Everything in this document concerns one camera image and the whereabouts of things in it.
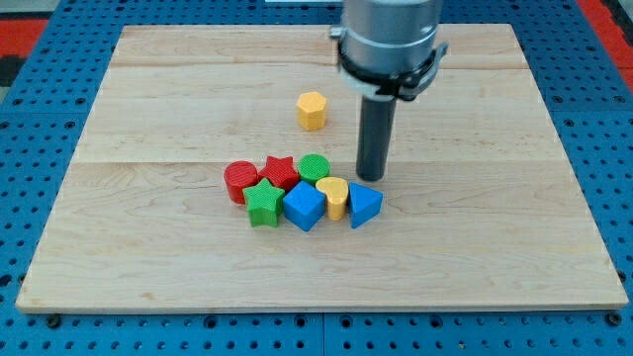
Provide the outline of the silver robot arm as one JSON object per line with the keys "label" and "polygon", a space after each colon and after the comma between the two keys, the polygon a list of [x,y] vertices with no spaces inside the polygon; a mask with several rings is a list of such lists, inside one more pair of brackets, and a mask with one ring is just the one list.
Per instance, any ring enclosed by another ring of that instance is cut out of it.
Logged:
{"label": "silver robot arm", "polygon": [[441,0],[345,0],[329,30],[343,80],[370,100],[414,100],[448,49],[434,43],[441,11]]}

